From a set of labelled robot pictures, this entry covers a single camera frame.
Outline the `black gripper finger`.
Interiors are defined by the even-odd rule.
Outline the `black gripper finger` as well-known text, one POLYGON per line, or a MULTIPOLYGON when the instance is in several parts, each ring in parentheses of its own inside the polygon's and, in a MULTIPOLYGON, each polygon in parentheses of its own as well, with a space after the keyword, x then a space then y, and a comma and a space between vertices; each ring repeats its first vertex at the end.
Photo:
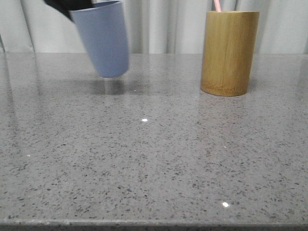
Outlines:
POLYGON ((73 21, 71 11, 93 8, 91 0, 44 0, 44 3, 63 14, 71 22, 73 21))

